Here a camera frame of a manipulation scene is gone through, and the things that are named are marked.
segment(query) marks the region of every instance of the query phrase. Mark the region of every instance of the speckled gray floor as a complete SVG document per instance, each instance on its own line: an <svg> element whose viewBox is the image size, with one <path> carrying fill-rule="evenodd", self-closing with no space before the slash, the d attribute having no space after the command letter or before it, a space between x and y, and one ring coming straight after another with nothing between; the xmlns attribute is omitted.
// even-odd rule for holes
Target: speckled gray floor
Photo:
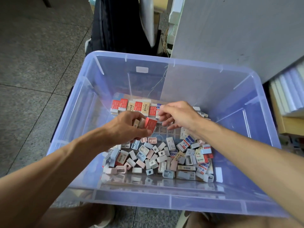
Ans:
<svg viewBox="0 0 304 228"><path fill-rule="evenodd" d="M85 58L88 0L0 0L0 177L43 158ZM169 14L161 14L166 30ZM56 201L53 207L77 206ZM118 227L175 227L180 211L118 206Z"/></svg>

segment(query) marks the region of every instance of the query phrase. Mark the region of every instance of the person's right hand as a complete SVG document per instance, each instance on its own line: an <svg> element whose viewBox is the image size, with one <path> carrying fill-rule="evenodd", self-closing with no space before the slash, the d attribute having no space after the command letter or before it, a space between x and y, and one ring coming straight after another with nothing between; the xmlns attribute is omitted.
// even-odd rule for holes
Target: person's right hand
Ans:
<svg viewBox="0 0 304 228"><path fill-rule="evenodd" d="M161 105L159 120L163 122L163 126L168 126L168 130L184 127L195 132L197 123L202 119L192 106L185 101L171 102Z"/></svg>

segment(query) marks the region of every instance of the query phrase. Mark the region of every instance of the black bag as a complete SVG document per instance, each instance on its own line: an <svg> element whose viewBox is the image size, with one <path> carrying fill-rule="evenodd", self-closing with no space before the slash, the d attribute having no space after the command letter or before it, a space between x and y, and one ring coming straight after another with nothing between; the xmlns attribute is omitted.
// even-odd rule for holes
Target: black bag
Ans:
<svg viewBox="0 0 304 228"><path fill-rule="evenodd" d="M96 50L156 55L142 29L138 0L96 0L86 55Z"/></svg>

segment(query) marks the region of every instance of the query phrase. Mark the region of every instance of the plastic storage bin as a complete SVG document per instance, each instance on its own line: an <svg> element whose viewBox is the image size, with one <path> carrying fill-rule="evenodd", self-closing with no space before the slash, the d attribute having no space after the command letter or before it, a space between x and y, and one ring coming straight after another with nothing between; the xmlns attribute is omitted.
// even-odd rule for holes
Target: plastic storage bin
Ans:
<svg viewBox="0 0 304 228"><path fill-rule="evenodd" d="M114 52L90 53L81 68L48 154L110 121L113 99L124 94L160 101L188 101L212 121L280 148L258 75L245 67ZM179 130L158 127L161 140ZM127 206L286 216L286 212L217 151L213 169L222 182L164 179L145 174L103 175L99 154L61 195Z"/></svg>

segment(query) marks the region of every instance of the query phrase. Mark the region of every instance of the person's right arm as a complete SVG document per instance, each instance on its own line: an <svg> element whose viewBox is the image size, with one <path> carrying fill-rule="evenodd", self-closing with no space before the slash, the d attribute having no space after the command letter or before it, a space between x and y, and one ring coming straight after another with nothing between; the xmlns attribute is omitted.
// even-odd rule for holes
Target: person's right arm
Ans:
<svg viewBox="0 0 304 228"><path fill-rule="evenodd" d="M184 127L207 141L304 224L304 158L269 146L204 119L186 102L161 106L163 126Z"/></svg>

